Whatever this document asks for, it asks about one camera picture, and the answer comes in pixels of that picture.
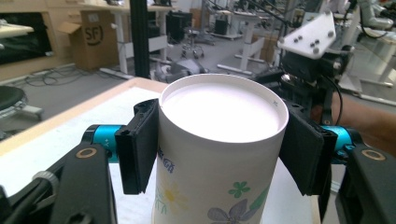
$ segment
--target cardboard box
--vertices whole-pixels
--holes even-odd
[[[256,41],[259,37],[253,35],[252,42]],[[262,51],[260,52],[260,59],[271,63],[274,59],[274,52],[277,42],[277,35],[264,35],[264,45],[262,46]]]
[[[77,68],[96,70],[119,62],[114,16],[109,11],[81,11],[81,23],[65,21],[58,31],[69,35]]]
[[[190,8],[190,13],[192,13],[192,19],[194,21],[192,27],[193,28],[201,28],[201,9],[200,8]],[[205,21],[206,24],[209,24],[210,13],[206,12]]]

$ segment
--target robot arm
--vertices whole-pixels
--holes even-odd
[[[383,30],[393,25],[393,20],[377,17],[386,9],[378,5],[375,0],[357,0],[357,2],[361,8],[361,23],[363,26]]]

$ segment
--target white paper cup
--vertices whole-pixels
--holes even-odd
[[[260,223],[288,119],[276,94],[245,78],[170,84],[160,97],[153,222]]]

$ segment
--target black cable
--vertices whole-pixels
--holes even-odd
[[[299,3],[297,6],[290,8],[289,10],[285,11],[283,14],[293,11],[294,9],[300,8],[303,4]]]
[[[219,8],[219,9],[221,9],[221,10],[226,10],[225,7],[221,7],[221,6],[219,6],[218,4],[216,4],[216,3],[214,3],[214,2],[212,2],[212,1],[210,1],[210,0],[206,0],[206,1],[208,1],[208,2],[211,3],[211,4],[213,4],[215,7]]]
[[[348,14],[351,10],[354,10],[355,7],[356,7],[356,5],[358,4],[358,1],[356,1],[356,0],[352,0],[352,1],[349,1],[349,2],[350,2],[349,7],[347,8],[346,13],[344,13],[344,17],[343,17],[343,26],[342,26],[342,27],[344,27],[345,24],[347,23],[347,14]]]
[[[378,38],[384,37],[385,35],[388,34],[388,32],[385,32],[384,34],[379,35],[379,36],[373,36],[373,35],[367,34],[366,30],[364,29],[364,24],[363,24],[363,13],[362,13],[362,12],[361,12],[361,30],[363,31],[363,33],[364,33],[367,37],[372,38],[372,39],[378,39]]]
[[[342,114],[343,114],[343,108],[344,108],[343,96],[341,94],[340,88],[338,88],[338,86],[329,77],[327,77],[327,76],[324,76],[324,77],[334,86],[335,90],[338,93],[338,96],[340,97],[340,111],[339,111],[339,114],[338,114],[337,121],[335,122],[335,125],[339,125],[341,117],[342,117]]]
[[[37,200],[51,187],[51,184],[47,180],[41,180],[37,187],[21,201],[13,213],[7,218],[4,224],[19,224],[24,221],[27,215],[29,215],[31,209],[34,207]]]
[[[122,77],[117,77],[117,76],[112,76],[108,73],[102,72],[102,71],[97,71],[94,73],[94,75],[97,75],[101,78],[112,78],[112,79],[116,79],[116,80],[123,80]]]
[[[270,6],[270,7],[271,7],[272,9],[274,9],[275,11],[277,11],[277,12],[279,12],[279,13],[283,13],[280,9],[278,9],[276,6],[274,6],[274,5],[271,4],[270,2],[265,1],[265,0],[263,0],[263,2],[264,2],[265,5]]]
[[[51,69],[47,71],[46,74],[40,77],[26,77],[23,81],[25,84],[33,86],[33,87],[44,87],[44,86],[62,86],[69,83],[73,83],[79,80],[82,77],[97,75],[102,78],[114,78],[121,79],[119,77],[114,77],[111,75],[104,76],[103,72],[95,72],[89,73],[83,70],[80,70],[76,67],[67,68],[67,69]]]

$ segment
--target stool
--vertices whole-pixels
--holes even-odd
[[[192,54],[195,59],[199,58],[199,53],[201,54],[201,57],[204,58],[204,50],[202,49],[201,46],[195,45],[194,38],[199,34],[199,31],[194,30],[192,27],[186,27],[184,29],[184,33],[187,34],[188,36],[188,42],[186,44],[183,44],[182,46],[182,51],[181,51],[181,57],[182,58],[187,58],[187,50],[192,51]]]
[[[22,89],[9,86],[0,86],[0,119],[11,116],[18,111],[25,111],[35,114],[41,120],[43,109],[29,106],[26,94]],[[0,130],[0,140],[10,137],[15,132],[2,132]]]

